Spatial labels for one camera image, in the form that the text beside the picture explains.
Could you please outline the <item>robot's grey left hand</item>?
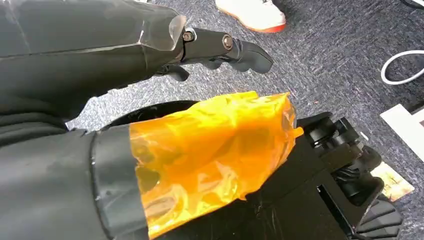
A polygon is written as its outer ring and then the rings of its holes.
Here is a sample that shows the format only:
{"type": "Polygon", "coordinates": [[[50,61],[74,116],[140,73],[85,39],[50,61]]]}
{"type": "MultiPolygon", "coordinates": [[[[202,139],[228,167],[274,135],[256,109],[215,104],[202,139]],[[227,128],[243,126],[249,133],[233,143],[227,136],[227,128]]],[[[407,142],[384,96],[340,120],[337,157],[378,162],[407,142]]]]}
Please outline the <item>robot's grey left hand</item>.
{"type": "Polygon", "coordinates": [[[287,93],[215,96],[155,119],[69,130],[90,98],[272,58],[137,0],[0,3],[0,237],[152,240],[257,191],[303,130],[287,93]]]}

